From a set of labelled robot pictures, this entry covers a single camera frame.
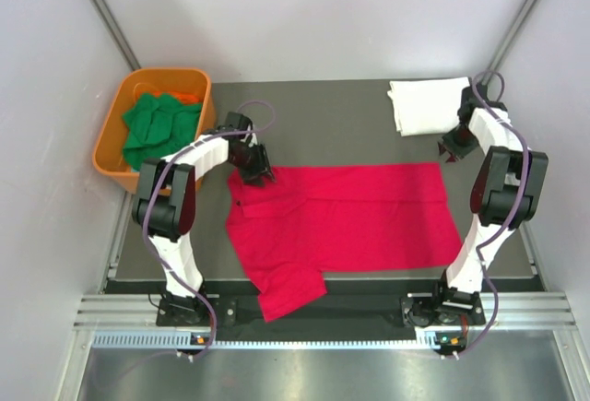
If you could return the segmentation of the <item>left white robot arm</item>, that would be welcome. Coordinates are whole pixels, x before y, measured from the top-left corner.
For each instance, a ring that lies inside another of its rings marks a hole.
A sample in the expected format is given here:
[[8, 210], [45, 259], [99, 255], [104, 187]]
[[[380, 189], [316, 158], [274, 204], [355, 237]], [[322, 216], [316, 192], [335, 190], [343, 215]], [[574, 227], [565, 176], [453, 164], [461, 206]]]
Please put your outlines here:
[[160, 263], [166, 287], [158, 306], [158, 326], [191, 326], [216, 320], [204, 292], [190, 232], [195, 223], [196, 183], [229, 163], [245, 185], [273, 181], [266, 146], [253, 121], [230, 112], [225, 123], [163, 158], [146, 159], [140, 168], [132, 219], [147, 248]]

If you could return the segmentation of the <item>red polo shirt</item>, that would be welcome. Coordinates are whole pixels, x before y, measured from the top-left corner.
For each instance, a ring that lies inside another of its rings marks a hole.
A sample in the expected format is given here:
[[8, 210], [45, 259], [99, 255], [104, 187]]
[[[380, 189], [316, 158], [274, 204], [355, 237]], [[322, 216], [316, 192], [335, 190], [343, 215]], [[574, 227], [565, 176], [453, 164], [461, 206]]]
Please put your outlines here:
[[226, 229], [266, 322], [323, 297], [325, 273], [447, 266], [462, 240], [435, 163], [275, 167], [228, 179]]

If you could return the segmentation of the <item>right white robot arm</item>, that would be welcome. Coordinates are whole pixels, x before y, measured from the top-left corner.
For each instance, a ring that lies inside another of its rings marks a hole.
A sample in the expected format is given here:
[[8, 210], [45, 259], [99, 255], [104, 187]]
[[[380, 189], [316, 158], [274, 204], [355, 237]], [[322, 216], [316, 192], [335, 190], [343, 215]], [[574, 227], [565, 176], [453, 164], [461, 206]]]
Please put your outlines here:
[[464, 88], [458, 125], [442, 136], [439, 153], [459, 161], [479, 148], [484, 159], [469, 198], [472, 223], [455, 260], [445, 268], [430, 301], [437, 324], [486, 323], [482, 285], [504, 242], [537, 212], [549, 157], [529, 148], [508, 117], [505, 105], [488, 99], [488, 88]]

